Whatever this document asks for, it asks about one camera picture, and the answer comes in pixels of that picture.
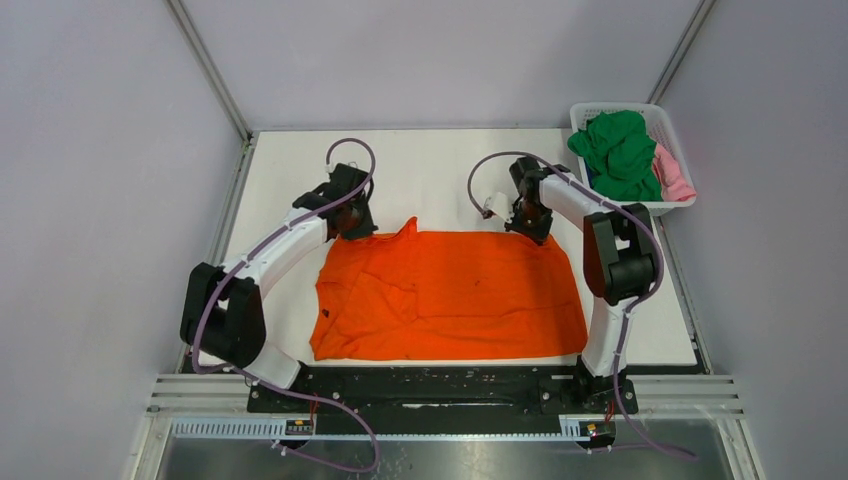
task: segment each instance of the white tag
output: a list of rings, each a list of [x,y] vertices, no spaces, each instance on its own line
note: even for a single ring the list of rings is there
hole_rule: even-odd
[[[501,192],[495,192],[494,195],[487,198],[483,203],[483,209],[490,210],[505,222],[512,220],[512,202]]]

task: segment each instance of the metal floor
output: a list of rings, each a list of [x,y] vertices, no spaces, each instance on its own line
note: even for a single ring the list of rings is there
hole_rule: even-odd
[[[658,441],[685,446],[701,460],[686,463],[652,450],[588,456],[563,442],[421,441],[381,443],[383,459],[368,474],[347,474],[296,458],[281,458],[267,441],[172,438],[159,479],[704,479],[733,478],[719,432],[707,420],[647,423]],[[636,443],[618,422],[616,443]],[[336,462],[363,465],[371,459],[364,442],[319,442],[303,451]]]

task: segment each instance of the aluminum frame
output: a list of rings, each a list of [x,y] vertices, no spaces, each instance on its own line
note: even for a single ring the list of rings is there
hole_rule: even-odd
[[[690,293],[689,285],[686,283],[686,277],[683,274],[683,268],[679,260],[680,255],[677,253],[674,241],[668,235],[667,227],[662,221],[662,217],[654,217],[654,223],[657,226],[657,240],[659,240],[660,244],[662,244],[666,264],[668,265],[669,272],[671,273],[671,281],[674,284],[675,292],[677,292],[677,301],[680,304],[680,310],[683,312],[683,320],[686,322],[686,328],[689,330],[689,338],[692,340],[692,349],[700,354],[701,361],[704,362],[705,373],[712,373],[712,361],[710,360],[707,345],[704,342],[701,320],[698,317],[694,304],[692,303],[692,295]]]
[[[174,18],[177,27],[179,27],[180,32],[182,32],[183,37],[188,43],[191,53],[197,60],[200,70],[209,82],[209,88],[218,98],[218,101],[221,103],[221,107],[224,108],[227,118],[230,119],[230,123],[233,124],[233,128],[235,128],[236,133],[238,133],[239,137],[241,137],[243,141],[250,140],[250,126],[247,124],[244,116],[242,116],[235,99],[233,99],[233,96],[227,88],[227,84],[224,83],[224,78],[221,76],[221,72],[218,71],[218,67],[216,67],[215,62],[212,61],[212,56],[209,54],[209,50],[206,49],[203,39],[197,32],[197,27],[194,26],[194,21],[192,21],[188,9],[186,9],[182,0],[164,1],[168,10],[171,12],[171,16]]]
[[[742,402],[728,375],[631,375],[639,398],[642,420],[704,420],[716,425],[736,480],[762,479],[762,465],[751,443]],[[158,475],[167,442],[175,426],[194,438],[267,438],[298,414],[253,414],[245,410],[250,387],[238,375],[160,375],[150,397],[145,428],[135,446],[137,462],[129,476],[153,480]],[[378,435],[391,441],[573,441],[568,428],[574,421],[597,415],[560,416],[563,434],[557,435]],[[200,427],[189,430],[194,425]],[[256,430],[256,427],[271,427]],[[322,440],[361,441],[365,435],[323,435]]]
[[[669,85],[674,80],[674,76],[677,74],[677,70],[680,68],[680,64],[683,63],[683,59],[686,58],[686,54],[689,53],[689,49],[695,43],[698,33],[701,32],[701,27],[704,26],[704,22],[707,21],[710,12],[712,12],[717,2],[718,0],[701,0],[695,8],[695,12],[692,14],[692,18],[689,19],[686,28],[683,29],[683,34],[680,36],[680,40],[677,41],[671,57],[669,57],[668,62],[660,74],[660,78],[657,79],[657,84],[654,85],[654,89],[648,96],[648,103],[657,104],[662,101],[665,92],[668,90]]]

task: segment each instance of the gray wall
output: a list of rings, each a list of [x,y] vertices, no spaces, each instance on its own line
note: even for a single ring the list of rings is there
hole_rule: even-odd
[[[720,2],[668,109],[699,190],[669,217],[770,479],[844,476],[848,3]]]
[[[113,479],[239,140],[163,2],[0,7],[0,477]]]
[[[186,1],[257,130],[568,125],[645,101],[697,4]]]

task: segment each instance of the pink cloth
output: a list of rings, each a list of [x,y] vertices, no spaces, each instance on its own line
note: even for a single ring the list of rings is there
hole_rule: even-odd
[[[683,202],[695,197],[695,189],[686,181],[680,171],[680,164],[659,143],[654,150],[654,163],[651,168],[660,181],[662,197],[666,202]]]

